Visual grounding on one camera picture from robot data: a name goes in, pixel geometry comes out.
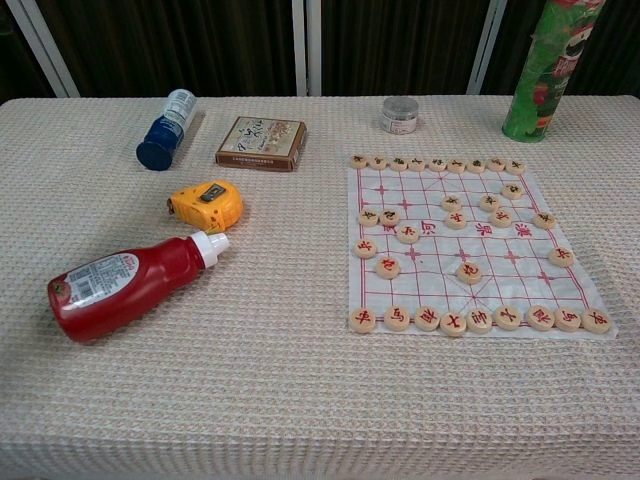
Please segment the round game piece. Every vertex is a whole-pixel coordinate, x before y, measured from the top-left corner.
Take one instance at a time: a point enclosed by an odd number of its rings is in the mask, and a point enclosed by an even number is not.
[[[451,173],[460,174],[464,172],[465,167],[466,164],[462,160],[449,160],[447,162],[447,170],[449,170]]]
[[[515,307],[501,305],[493,312],[493,321],[503,330],[515,330],[522,322],[522,315]]]
[[[421,172],[424,170],[424,160],[420,158],[412,158],[409,160],[409,170],[412,172]]]
[[[522,196],[522,187],[514,183],[505,183],[500,193],[509,200],[517,200]]]
[[[489,221],[491,224],[498,228],[507,228],[511,225],[511,214],[506,210],[496,210],[489,216]]]
[[[480,175],[484,172],[485,164],[482,160],[473,160],[472,162],[467,163],[467,171],[471,173],[477,173]]]
[[[396,238],[400,243],[411,244],[416,243],[420,239],[420,234],[416,228],[405,225],[398,229]]]
[[[505,167],[504,160],[498,157],[490,158],[489,161],[487,162],[487,168],[492,172],[501,172],[502,170],[504,170],[504,167]]]
[[[349,326],[358,333],[369,333],[376,328],[376,314],[370,308],[356,308],[349,315]]]
[[[507,173],[510,173],[511,175],[522,175],[524,173],[525,166],[522,162],[516,162],[515,160],[512,160],[510,162],[507,162],[505,169],[507,170]]]
[[[442,199],[442,203],[440,203],[442,208],[444,208],[447,212],[457,212],[462,208],[462,202],[460,199],[454,195],[447,195]]]
[[[392,305],[384,312],[384,324],[389,330],[401,332],[409,328],[409,312],[405,308]]]
[[[575,332],[582,322],[580,314],[572,308],[560,307],[553,316],[556,319],[556,327],[565,332]]]
[[[533,224],[538,228],[550,230],[556,224],[556,217],[549,212],[538,212],[533,216]]]
[[[416,327],[425,332],[432,332],[440,324],[440,314],[438,311],[430,306],[420,307],[416,311],[414,318]]]
[[[375,227],[378,224],[378,214],[370,208],[363,208],[360,210],[358,221],[363,227]]]
[[[553,312],[542,305],[532,305],[527,310],[527,323],[531,328],[535,328],[541,332],[551,330],[555,323]]]
[[[363,155],[354,155],[351,157],[351,167],[357,170],[367,166],[367,157]]]
[[[611,328],[611,320],[606,313],[590,308],[582,314],[582,326],[591,333],[607,333]]]
[[[447,168],[447,163],[441,158],[434,158],[429,162],[429,170],[432,172],[443,172]]]
[[[556,267],[570,267],[573,265],[574,259],[573,252],[564,247],[555,247],[549,252],[549,261]]]
[[[389,168],[394,172],[404,172],[407,169],[407,162],[400,157],[395,157],[389,163]]]
[[[475,285],[482,280],[482,270],[475,263],[464,262],[456,270],[456,275],[462,283]]]
[[[371,238],[361,238],[353,247],[353,253],[358,258],[373,258],[376,256],[376,243]]]
[[[440,317],[440,330],[450,337],[461,337],[467,330],[467,319],[457,313],[447,312]]]
[[[386,208],[380,214],[380,223],[385,227],[395,227],[400,223],[400,215],[395,210]]]
[[[369,166],[374,170],[384,170],[387,168],[387,159],[384,157],[373,157],[373,160],[369,160]]]
[[[471,310],[467,315],[467,328],[475,333],[488,333],[492,327],[491,312],[484,308]]]
[[[478,206],[485,212],[495,212],[500,208],[500,199],[494,195],[484,195],[478,202]]]
[[[451,212],[444,219],[444,224],[454,230],[461,230],[467,226],[467,217],[462,212]]]
[[[382,257],[378,263],[376,263],[376,273],[386,280],[396,278],[400,273],[400,265],[391,257]]]

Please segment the textured tablecloth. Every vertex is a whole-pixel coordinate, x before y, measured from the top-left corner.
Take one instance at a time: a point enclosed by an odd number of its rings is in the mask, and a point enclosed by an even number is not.
[[[640,101],[565,97],[539,144],[501,134],[510,98],[418,101],[417,132],[393,136],[381,98],[201,99],[165,172],[135,158],[163,99],[3,105],[0,477],[639,478]],[[304,120],[299,170],[216,166],[237,115]],[[349,333],[354,153],[525,161],[618,338]],[[94,345],[68,340],[47,281],[191,233],[165,201],[217,177],[246,201],[219,265]]]

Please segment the small box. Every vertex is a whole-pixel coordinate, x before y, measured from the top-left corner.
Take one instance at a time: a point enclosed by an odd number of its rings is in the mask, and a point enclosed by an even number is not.
[[[216,152],[223,167],[291,172],[307,136],[304,122],[238,117]]]

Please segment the chinese chess board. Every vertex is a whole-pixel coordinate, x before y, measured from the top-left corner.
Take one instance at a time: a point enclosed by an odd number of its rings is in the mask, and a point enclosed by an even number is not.
[[[515,183],[524,189],[518,200],[500,195],[505,183]],[[447,311],[462,315],[474,308],[493,312],[502,304],[512,305],[525,316],[532,305],[551,310],[569,307],[582,313],[587,308],[606,311],[596,286],[580,265],[580,259],[569,268],[560,268],[547,259],[557,246],[571,249],[562,232],[561,219],[551,230],[537,228],[532,223],[535,212],[549,211],[534,175],[527,171],[520,176],[506,172],[485,171],[482,174],[449,171],[395,172],[389,168],[352,169],[348,173],[349,188],[349,311],[368,307],[376,314],[374,333],[391,332],[383,324],[384,312],[397,305],[413,317],[421,306],[435,307],[441,314]],[[502,207],[513,216],[508,228],[489,223],[489,213],[477,207],[480,197],[488,193],[500,198]],[[448,212],[441,207],[445,195],[462,200],[462,212],[467,226],[453,230],[444,225]],[[362,208],[378,212],[386,208],[401,217],[397,227],[363,227],[358,216]],[[396,239],[396,231],[404,225],[419,229],[417,243],[407,245]],[[368,237],[375,241],[378,254],[363,260],[353,253],[357,240]],[[374,266],[381,255],[389,255],[400,264],[400,274],[393,280],[379,277]],[[466,285],[456,277],[456,269],[465,261],[478,264],[483,279],[476,285]],[[413,324],[402,334],[443,335],[439,330],[424,332]],[[610,339],[617,335],[615,321],[603,335],[580,328],[563,332],[553,327],[539,332],[526,320],[513,331],[494,326],[487,334],[467,331],[465,336]]]

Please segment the ketchup bottle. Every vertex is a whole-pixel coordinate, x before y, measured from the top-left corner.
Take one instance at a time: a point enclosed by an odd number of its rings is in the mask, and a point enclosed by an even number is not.
[[[51,280],[51,309],[69,338],[88,342],[141,317],[218,263],[228,246],[223,233],[197,232],[114,253]]]

